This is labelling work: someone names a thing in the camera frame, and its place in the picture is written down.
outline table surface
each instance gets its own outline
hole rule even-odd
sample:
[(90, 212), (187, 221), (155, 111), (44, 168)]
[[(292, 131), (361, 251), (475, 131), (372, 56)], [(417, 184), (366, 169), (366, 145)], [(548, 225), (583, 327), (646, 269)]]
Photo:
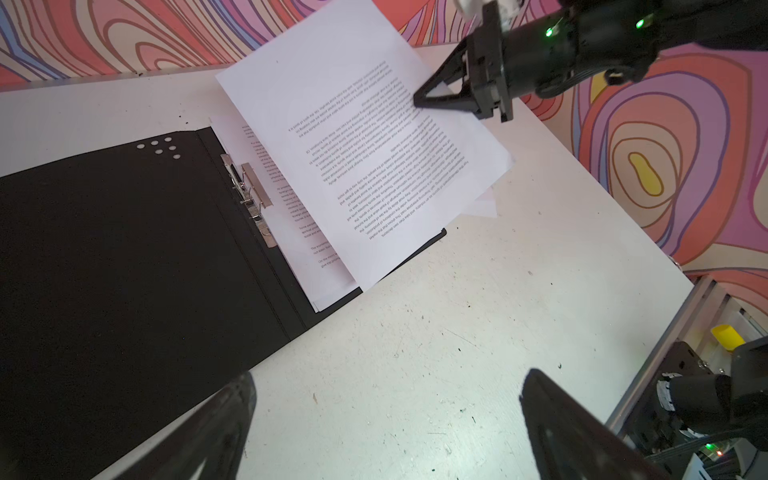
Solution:
[[(418, 49), (436, 68), (452, 46)], [(0, 94), (0, 174), (210, 124), (218, 70)], [(448, 236), (251, 372), (240, 478), (537, 478), (518, 396), (547, 373), (605, 421), (691, 289), (519, 101), (498, 218)], [(172, 426), (99, 475), (109, 478)]]

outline yellow object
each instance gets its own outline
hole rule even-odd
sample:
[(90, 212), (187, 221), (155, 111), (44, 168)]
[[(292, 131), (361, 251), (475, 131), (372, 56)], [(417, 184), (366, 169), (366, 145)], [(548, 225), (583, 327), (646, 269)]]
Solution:
[(634, 173), (637, 174), (637, 179), (640, 181), (640, 185), (646, 194), (658, 197), (664, 193), (664, 184), (661, 182), (661, 177), (650, 165), (645, 155), (636, 151), (632, 152), (629, 154), (629, 163), (634, 167)]
[(712, 328), (711, 331), (712, 335), (715, 335), (717, 341), (720, 342), (720, 345), (729, 352), (734, 351), (739, 345), (746, 343), (741, 338), (741, 335), (730, 325), (718, 325)]
[(603, 90), (605, 90), (607, 86), (608, 83), (605, 81), (605, 75), (602, 73), (598, 73), (592, 77), (592, 85), (589, 92), (589, 103), (594, 103), (594, 99), (597, 98), (598, 95)]

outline black folder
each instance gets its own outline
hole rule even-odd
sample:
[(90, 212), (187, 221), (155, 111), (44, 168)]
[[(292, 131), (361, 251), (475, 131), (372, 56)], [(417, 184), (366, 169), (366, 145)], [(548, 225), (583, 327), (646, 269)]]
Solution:
[(222, 153), (178, 131), (0, 177), (0, 451), (20, 478), (96, 475), (361, 293), (314, 312)]

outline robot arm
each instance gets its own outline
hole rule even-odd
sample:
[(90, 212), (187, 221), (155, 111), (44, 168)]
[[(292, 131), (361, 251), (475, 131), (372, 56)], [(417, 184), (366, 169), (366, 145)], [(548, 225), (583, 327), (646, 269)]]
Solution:
[[(471, 111), (511, 120), (511, 99), (551, 98), (600, 72), (619, 85), (640, 81), (658, 52), (696, 42), (709, 48), (766, 50), (768, 0), (560, 0), (562, 9), (504, 31), (499, 7), (459, 42), (414, 94), (416, 107)], [(462, 80), (458, 94), (428, 96)]]

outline stack of paper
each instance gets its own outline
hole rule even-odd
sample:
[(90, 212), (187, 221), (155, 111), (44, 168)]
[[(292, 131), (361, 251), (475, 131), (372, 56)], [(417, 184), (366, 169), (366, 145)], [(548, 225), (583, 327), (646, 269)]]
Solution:
[(414, 108), (429, 75), (370, 0), (333, 0), (217, 76), (243, 118), (214, 130), (260, 178), (316, 310), (373, 286), (511, 166), (473, 115)]

